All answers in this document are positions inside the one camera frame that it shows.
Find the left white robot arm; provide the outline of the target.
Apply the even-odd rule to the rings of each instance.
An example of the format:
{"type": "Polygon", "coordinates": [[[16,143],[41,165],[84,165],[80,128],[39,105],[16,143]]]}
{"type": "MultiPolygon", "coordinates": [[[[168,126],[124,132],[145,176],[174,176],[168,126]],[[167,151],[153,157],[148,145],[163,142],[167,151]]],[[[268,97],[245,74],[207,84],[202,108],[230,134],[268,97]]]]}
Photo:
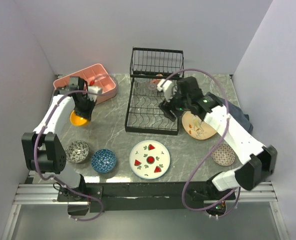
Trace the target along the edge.
{"type": "Polygon", "coordinates": [[[66,152],[58,135],[71,113],[91,120],[97,97],[102,95],[99,86],[90,86],[81,77],[72,76],[67,85],[54,90],[51,105],[41,123],[22,136],[26,166],[44,181],[54,180],[60,192],[76,201],[88,197],[84,177],[66,165],[66,152]]]}

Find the pink coffee mug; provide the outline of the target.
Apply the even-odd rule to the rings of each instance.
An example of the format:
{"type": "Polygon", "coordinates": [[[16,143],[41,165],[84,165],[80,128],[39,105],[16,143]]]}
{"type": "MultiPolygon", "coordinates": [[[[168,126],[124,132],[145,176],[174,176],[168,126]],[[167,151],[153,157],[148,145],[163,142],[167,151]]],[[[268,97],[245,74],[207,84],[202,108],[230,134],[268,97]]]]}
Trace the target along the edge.
{"type": "Polygon", "coordinates": [[[153,80],[150,81],[150,85],[152,86],[157,86],[160,81],[163,79],[163,74],[159,73],[156,75],[157,78],[154,78],[153,80]]]}

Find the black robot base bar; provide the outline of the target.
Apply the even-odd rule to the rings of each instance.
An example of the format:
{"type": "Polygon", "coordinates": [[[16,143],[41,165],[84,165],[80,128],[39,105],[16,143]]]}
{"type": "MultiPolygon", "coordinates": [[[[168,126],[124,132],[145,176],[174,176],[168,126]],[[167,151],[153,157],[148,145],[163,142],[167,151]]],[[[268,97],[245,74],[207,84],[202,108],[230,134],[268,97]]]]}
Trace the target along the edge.
{"type": "Polygon", "coordinates": [[[218,191],[209,181],[191,182],[183,193],[184,182],[85,183],[68,190],[60,186],[58,202],[68,203],[74,216],[104,211],[177,210],[183,209],[181,200],[190,208],[205,207],[206,202],[221,198],[234,200],[231,190],[218,191]]]}

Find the orange bowl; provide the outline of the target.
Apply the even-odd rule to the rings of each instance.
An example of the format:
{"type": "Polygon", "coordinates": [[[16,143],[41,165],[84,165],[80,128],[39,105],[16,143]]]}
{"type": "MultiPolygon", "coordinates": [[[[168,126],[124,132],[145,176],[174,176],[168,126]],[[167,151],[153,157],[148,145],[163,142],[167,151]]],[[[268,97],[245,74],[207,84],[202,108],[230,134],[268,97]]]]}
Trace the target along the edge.
{"type": "Polygon", "coordinates": [[[90,121],[76,115],[75,111],[72,111],[70,114],[70,123],[76,127],[84,127],[86,126],[90,121]]]}

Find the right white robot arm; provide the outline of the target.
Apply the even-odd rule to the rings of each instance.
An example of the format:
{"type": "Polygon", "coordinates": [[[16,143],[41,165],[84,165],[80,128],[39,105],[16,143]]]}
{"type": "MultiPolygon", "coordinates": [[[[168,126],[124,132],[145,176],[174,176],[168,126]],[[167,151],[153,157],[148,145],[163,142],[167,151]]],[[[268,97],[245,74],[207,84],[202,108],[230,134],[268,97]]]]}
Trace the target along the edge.
{"type": "Polygon", "coordinates": [[[175,121],[184,111],[190,111],[223,137],[242,164],[211,178],[212,183],[207,186],[210,198],[218,199],[225,190],[237,187],[250,191],[274,173],[275,147],[265,146],[248,133],[217,96],[203,94],[195,77],[183,78],[177,84],[162,79],[157,90],[165,97],[159,107],[166,118],[175,121]]]}

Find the clear plastic cup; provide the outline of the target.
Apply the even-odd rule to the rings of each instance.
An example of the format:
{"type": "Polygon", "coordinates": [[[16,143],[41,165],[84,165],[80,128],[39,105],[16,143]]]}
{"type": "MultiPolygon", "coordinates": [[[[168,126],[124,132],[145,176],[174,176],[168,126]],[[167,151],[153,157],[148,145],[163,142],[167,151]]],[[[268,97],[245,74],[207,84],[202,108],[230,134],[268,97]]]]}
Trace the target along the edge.
{"type": "Polygon", "coordinates": [[[135,78],[134,87],[136,90],[140,91],[154,91],[157,90],[157,83],[152,78],[135,78]]]}

